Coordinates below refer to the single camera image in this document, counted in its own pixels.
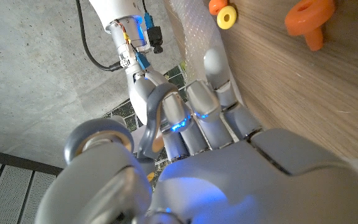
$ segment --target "black connector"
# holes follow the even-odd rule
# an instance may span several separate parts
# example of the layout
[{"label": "black connector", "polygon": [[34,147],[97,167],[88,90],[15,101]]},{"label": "black connector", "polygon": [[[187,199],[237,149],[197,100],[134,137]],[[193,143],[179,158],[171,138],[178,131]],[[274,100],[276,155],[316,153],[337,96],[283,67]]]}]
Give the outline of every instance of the black connector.
[{"label": "black connector", "polygon": [[121,66],[121,63],[120,62],[116,62],[112,65],[109,66],[109,71],[110,72],[113,72],[113,71],[116,71],[116,70],[120,70],[122,69],[122,66]]},{"label": "black connector", "polygon": [[154,47],[154,53],[159,54],[163,51],[162,45],[162,33],[159,26],[151,27],[147,30],[149,36],[150,45]]}]

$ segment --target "yellow ring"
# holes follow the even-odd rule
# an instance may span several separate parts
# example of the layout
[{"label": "yellow ring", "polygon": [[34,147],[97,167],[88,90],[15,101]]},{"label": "yellow ring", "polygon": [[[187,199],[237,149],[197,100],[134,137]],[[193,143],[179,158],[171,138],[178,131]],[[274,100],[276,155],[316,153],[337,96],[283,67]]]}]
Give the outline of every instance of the yellow ring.
[{"label": "yellow ring", "polygon": [[228,29],[234,25],[237,19],[237,12],[233,6],[223,7],[216,17],[218,26],[222,29]]}]

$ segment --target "cable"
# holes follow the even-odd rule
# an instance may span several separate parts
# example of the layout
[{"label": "cable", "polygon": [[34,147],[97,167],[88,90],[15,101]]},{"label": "cable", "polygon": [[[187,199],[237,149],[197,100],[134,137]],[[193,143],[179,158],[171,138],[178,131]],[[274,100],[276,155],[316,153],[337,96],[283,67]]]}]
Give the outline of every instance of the cable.
[{"label": "cable", "polygon": [[132,49],[134,49],[135,52],[139,52],[136,47],[131,43]]},{"label": "cable", "polygon": [[142,0],[142,2],[143,2],[144,12],[147,13],[146,4],[144,4],[144,0]]},{"label": "cable", "polygon": [[88,45],[86,44],[86,37],[85,37],[85,30],[84,30],[84,20],[82,18],[82,10],[81,10],[81,4],[80,0],[76,0],[77,3],[77,11],[78,11],[78,18],[80,20],[80,29],[81,29],[81,38],[82,38],[82,44],[84,45],[85,52],[88,56],[88,58],[91,60],[93,64],[95,64],[98,68],[104,70],[104,71],[111,71],[109,67],[105,67],[101,65],[99,62],[97,62],[91,55],[91,52],[88,48]]},{"label": "cable", "polygon": [[119,27],[121,27],[122,29],[122,34],[124,35],[124,40],[126,42],[126,44],[130,44],[131,40],[127,34],[127,31],[125,30],[125,27],[122,23],[120,23],[117,19],[114,21]]},{"label": "cable", "polygon": [[112,71],[112,72],[119,70],[119,69],[122,69],[121,62],[116,62],[109,66],[109,71]]}]

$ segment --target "blue connector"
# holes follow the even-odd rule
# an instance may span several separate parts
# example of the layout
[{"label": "blue connector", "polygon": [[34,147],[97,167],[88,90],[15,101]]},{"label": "blue connector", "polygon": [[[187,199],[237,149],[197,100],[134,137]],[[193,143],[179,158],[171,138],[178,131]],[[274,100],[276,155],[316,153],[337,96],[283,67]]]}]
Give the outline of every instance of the blue connector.
[{"label": "blue connector", "polygon": [[146,29],[154,27],[153,17],[148,12],[144,14],[144,21],[146,22]]},{"label": "blue connector", "polygon": [[147,67],[150,66],[150,62],[147,60],[145,55],[142,55],[139,52],[136,52],[136,60],[139,62],[139,65],[145,70]]}]

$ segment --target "black cable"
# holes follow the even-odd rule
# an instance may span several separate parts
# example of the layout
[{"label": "black cable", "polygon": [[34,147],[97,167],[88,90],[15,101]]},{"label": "black cable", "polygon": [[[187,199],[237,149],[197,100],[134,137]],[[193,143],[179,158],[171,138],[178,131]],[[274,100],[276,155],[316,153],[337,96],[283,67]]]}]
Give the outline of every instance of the black cable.
[{"label": "black cable", "polygon": [[86,38],[85,38],[85,30],[84,30],[84,20],[82,18],[82,10],[81,10],[81,4],[80,0],[76,0],[77,3],[77,10],[78,10],[78,18],[80,20],[80,29],[81,29],[81,38],[82,38],[82,44],[84,45],[85,52],[92,63],[94,63],[98,68],[104,70],[104,71],[111,71],[109,67],[105,67],[101,65],[99,62],[97,62],[91,55],[90,50],[88,49],[88,45],[86,44]]},{"label": "black cable", "polygon": [[112,72],[119,70],[119,69],[122,69],[121,62],[116,62],[109,66],[109,71],[112,71]]},{"label": "black cable", "polygon": [[134,49],[135,52],[139,52],[136,47],[131,43],[132,49]]},{"label": "black cable", "polygon": [[144,0],[142,0],[142,2],[143,2],[144,12],[147,13],[146,4],[144,4]]}]

